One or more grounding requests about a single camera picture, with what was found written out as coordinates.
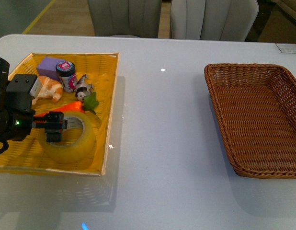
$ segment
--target white chair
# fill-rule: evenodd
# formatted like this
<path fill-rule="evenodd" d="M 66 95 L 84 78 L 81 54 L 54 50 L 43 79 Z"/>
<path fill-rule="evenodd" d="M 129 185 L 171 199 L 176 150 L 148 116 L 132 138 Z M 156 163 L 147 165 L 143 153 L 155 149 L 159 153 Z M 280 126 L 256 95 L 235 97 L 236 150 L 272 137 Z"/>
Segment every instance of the white chair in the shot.
<path fill-rule="evenodd" d="M 172 0 L 171 37 L 245 41 L 258 12 L 256 0 Z"/>
<path fill-rule="evenodd" d="M 88 0 L 96 36 L 157 38 L 162 0 Z"/>

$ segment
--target jar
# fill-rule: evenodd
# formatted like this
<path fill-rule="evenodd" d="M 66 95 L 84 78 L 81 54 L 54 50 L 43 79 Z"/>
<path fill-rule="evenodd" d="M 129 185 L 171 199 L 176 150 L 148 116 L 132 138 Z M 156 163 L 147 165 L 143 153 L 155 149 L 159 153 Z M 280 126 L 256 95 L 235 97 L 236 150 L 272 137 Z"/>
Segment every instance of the jar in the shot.
<path fill-rule="evenodd" d="M 76 67 L 70 61 L 57 63 L 56 72 L 65 92 L 75 92 L 77 86 Z"/>

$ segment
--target blue light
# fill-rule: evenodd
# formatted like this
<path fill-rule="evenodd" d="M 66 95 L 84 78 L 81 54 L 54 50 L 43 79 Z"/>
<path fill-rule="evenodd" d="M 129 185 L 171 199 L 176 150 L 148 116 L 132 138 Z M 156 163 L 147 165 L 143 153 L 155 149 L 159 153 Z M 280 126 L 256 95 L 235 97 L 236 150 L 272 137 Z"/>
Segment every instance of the blue light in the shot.
<path fill-rule="evenodd" d="M 86 226 L 86 224 L 84 222 L 82 223 L 82 229 L 83 230 L 89 230 L 89 228 Z"/>

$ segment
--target green leaf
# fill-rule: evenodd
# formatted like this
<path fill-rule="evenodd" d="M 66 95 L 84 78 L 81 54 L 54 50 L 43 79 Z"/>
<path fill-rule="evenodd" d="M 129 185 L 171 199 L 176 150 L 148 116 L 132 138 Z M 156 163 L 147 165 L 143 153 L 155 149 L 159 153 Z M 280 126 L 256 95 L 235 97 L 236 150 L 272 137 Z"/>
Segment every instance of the green leaf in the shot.
<path fill-rule="evenodd" d="M 90 95 L 84 97 L 83 109 L 96 114 L 94 109 L 99 105 L 99 101 L 97 101 L 97 93 L 92 92 Z"/>

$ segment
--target toy figure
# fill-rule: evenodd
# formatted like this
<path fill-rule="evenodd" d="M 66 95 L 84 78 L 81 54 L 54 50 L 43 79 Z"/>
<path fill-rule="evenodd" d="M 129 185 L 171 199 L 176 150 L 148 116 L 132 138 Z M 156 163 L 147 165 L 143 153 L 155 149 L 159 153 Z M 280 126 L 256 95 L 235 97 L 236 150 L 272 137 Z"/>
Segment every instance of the toy figure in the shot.
<path fill-rule="evenodd" d="M 78 98 L 79 101 L 83 102 L 84 97 L 91 94 L 94 86 L 93 84 L 86 84 L 85 79 L 88 78 L 86 74 L 84 74 L 80 80 L 77 82 L 76 85 L 76 94 L 75 96 Z"/>

